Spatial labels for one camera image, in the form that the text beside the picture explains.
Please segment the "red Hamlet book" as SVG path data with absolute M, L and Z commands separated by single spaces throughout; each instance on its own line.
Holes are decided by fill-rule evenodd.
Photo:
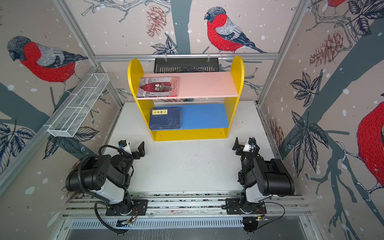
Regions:
M 177 97 L 179 95 L 178 77 L 141 78 L 138 98 Z

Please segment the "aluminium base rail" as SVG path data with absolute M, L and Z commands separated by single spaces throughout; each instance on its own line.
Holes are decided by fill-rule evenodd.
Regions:
M 302 217 L 312 213 L 301 196 L 271 197 L 252 212 L 240 208 L 240 195 L 229 194 L 146 194 L 133 195 L 138 209 L 146 218 L 181 217 Z

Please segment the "blue book yellow label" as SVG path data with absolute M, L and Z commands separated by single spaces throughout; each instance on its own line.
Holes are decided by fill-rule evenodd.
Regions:
M 151 109 L 149 128 L 152 131 L 180 129 L 181 117 L 180 107 Z

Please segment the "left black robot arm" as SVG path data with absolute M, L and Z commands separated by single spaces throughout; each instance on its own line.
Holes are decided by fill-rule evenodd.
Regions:
M 101 200 L 107 206 L 133 207 L 128 192 L 134 174 L 133 162 L 145 156 L 145 142 L 132 151 L 126 140 L 118 146 L 103 145 L 97 155 L 85 157 L 69 173 L 65 188 Z

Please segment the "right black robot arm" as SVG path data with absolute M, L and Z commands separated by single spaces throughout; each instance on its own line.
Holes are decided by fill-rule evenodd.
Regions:
M 294 195 L 294 181 L 282 161 L 264 160 L 255 138 L 249 138 L 245 145 L 241 145 L 239 139 L 236 139 L 232 150 L 241 157 L 238 182 L 244 188 L 241 193 L 243 205 L 259 204 L 273 196 Z

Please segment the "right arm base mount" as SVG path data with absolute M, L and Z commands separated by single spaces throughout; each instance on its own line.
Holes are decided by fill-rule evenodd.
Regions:
M 264 204 L 249 203 L 240 198 L 225 199 L 225 204 L 221 208 L 228 215 L 266 215 L 267 210 Z

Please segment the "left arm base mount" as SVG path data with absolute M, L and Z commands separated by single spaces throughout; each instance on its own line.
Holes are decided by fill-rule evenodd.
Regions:
M 112 204 L 107 207 L 106 216 L 145 216 L 148 207 L 148 202 L 148 200 L 138 199 L 132 200 L 127 204 L 124 202 Z

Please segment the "black plastic tray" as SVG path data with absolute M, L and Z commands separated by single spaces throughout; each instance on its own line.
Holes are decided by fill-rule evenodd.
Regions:
M 219 71 L 219 60 L 217 58 L 156 59 L 154 65 L 155 74 L 210 73 Z

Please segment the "yellow pink blue bookshelf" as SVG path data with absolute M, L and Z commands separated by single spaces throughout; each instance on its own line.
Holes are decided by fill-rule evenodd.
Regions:
M 153 97 L 140 97 L 145 89 L 153 91 L 155 85 L 144 79 L 169 78 L 159 100 L 223 98 L 223 103 L 182 104 L 179 129 L 150 129 L 155 142 L 226 139 L 235 118 L 245 80 L 244 61 L 240 56 L 233 59 L 230 72 L 145 74 L 139 60 L 128 65 L 128 82 L 146 126 L 152 116 L 160 116 L 164 106 L 155 106 Z

